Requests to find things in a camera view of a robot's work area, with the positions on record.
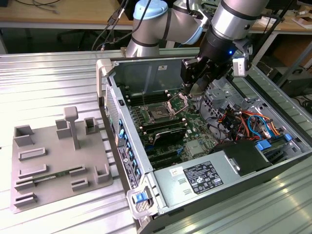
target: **pcie slot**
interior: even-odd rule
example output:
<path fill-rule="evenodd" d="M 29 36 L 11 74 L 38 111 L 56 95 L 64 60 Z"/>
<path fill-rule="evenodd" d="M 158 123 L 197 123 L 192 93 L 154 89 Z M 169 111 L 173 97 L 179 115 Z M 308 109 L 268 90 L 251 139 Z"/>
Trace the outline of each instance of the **pcie slot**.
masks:
<path fill-rule="evenodd" d="M 159 161 L 159 160 L 166 159 L 168 157 L 172 157 L 172 156 L 176 156 L 176 155 L 177 155 L 176 151 L 173 151 L 173 152 L 166 153 L 163 155 L 157 155 L 155 157 L 150 157 L 149 160 L 150 160 L 150 162 L 155 162 L 155 161 Z"/>
<path fill-rule="evenodd" d="M 167 167 L 170 166 L 172 163 L 180 163 L 182 160 L 180 158 L 180 156 L 173 156 L 171 158 L 167 158 L 161 161 L 155 161 L 155 162 L 151 162 L 151 165 L 155 168 L 158 167 Z"/>

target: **power supply label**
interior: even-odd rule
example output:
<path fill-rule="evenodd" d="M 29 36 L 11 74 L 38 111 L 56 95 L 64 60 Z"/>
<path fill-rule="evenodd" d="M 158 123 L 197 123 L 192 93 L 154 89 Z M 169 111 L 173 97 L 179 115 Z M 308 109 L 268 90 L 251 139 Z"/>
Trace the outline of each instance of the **power supply label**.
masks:
<path fill-rule="evenodd" d="M 223 184 L 210 161 L 183 170 L 194 193 L 201 194 Z"/>

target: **metal slotted table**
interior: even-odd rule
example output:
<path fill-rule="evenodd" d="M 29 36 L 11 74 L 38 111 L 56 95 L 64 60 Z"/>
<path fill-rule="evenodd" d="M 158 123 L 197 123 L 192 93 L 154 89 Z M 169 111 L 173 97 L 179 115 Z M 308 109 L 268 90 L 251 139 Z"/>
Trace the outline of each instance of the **metal slotted table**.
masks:
<path fill-rule="evenodd" d="M 196 54 L 196 49 L 161 54 Z M 136 233 L 125 199 L 96 96 L 95 63 L 120 57 L 118 51 L 5 55 L 0 58 L 0 232 Z M 257 69 L 251 77 L 312 135 L 310 116 Z M 235 84 L 248 96 L 254 90 L 242 79 Z M 66 106 L 77 106 L 79 120 L 95 117 L 101 129 L 114 182 L 19 214 L 9 210 L 13 127 L 55 125 Z M 272 181 L 205 209 L 160 231 L 169 233 L 311 233 L 312 158 Z"/>

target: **wooden workbench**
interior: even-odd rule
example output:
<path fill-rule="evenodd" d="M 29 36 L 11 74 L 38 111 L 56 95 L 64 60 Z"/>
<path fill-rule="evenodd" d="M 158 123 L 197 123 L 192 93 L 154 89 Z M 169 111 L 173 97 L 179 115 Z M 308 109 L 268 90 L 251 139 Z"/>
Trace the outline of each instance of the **wooden workbench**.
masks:
<path fill-rule="evenodd" d="M 61 0 L 54 5 L 55 8 L 45 8 L 55 9 L 59 14 L 10 0 L 7 7 L 0 7 L 0 22 L 106 24 L 120 6 L 117 0 Z M 132 25 L 132 21 L 123 14 L 119 24 Z"/>
<path fill-rule="evenodd" d="M 109 17 L 119 8 L 119 3 L 117 0 L 61 0 L 55 6 L 59 14 L 10 0 L 8 7 L 0 7 L 0 28 L 104 29 Z M 115 29 L 132 30 L 132 21 L 123 14 Z M 256 23 L 251 33 L 262 33 L 264 29 L 265 26 Z M 307 30 L 293 22 L 291 17 L 286 17 L 268 38 L 254 61 L 260 60 L 278 34 L 309 35 L 312 30 Z M 5 47 L 0 36 L 1 53 L 5 53 Z"/>

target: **green circuit board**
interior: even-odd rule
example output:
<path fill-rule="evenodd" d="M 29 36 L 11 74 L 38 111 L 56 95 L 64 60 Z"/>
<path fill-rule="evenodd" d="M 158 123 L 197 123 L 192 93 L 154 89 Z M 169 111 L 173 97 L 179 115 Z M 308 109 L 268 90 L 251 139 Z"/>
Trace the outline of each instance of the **green circuit board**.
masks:
<path fill-rule="evenodd" d="M 170 92 L 172 97 L 177 94 L 178 91 Z M 207 128 L 205 120 L 196 111 L 195 105 L 199 105 L 200 101 L 196 102 L 187 99 L 187 103 L 188 106 L 176 115 L 170 112 L 167 102 L 128 107 L 145 151 L 155 169 L 165 168 L 176 163 L 205 156 L 218 143 L 214 134 Z M 179 96 L 171 100 L 170 104 L 174 112 L 185 107 L 185 103 Z M 141 126 L 165 123 L 169 120 L 182 118 L 185 119 L 183 124 L 183 128 L 186 128 L 185 136 L 173 144 L 157 147 L 153 145 L 155 134 L 168 130 L 166 128 L 150 134 L 140 131 Z"/>

